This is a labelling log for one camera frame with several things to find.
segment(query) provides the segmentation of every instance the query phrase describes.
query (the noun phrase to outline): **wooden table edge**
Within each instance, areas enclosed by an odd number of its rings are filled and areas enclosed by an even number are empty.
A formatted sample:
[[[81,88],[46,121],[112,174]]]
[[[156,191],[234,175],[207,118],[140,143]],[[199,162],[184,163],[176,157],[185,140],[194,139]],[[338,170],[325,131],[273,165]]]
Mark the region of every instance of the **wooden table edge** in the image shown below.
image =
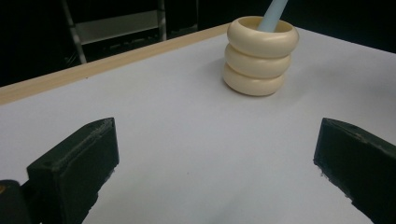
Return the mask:
[[[0,88],[0,105],[5,105],[28,96],[49,91],[87,77],[92,77],[105,71],[138,62],[149,57],[165,53],[174,49],[186,47],[199,41],[222,35],[229,24],[213,27],[189,35],[149,45],[141,49],[134,49],[102,60],[85,63],[62,71],[28,79]]]

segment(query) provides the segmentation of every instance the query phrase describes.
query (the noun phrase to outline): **white table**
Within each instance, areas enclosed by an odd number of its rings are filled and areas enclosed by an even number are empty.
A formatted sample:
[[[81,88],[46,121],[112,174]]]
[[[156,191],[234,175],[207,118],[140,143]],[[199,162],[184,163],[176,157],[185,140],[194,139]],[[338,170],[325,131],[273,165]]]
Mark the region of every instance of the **white table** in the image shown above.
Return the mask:
[[[222,34],[1,105],[0,179],[114,117],[120,165],[84,223],[372,223],[313,156],[322,118],[396,144],[396,55],[298,31],[268,97],[224,84]]]

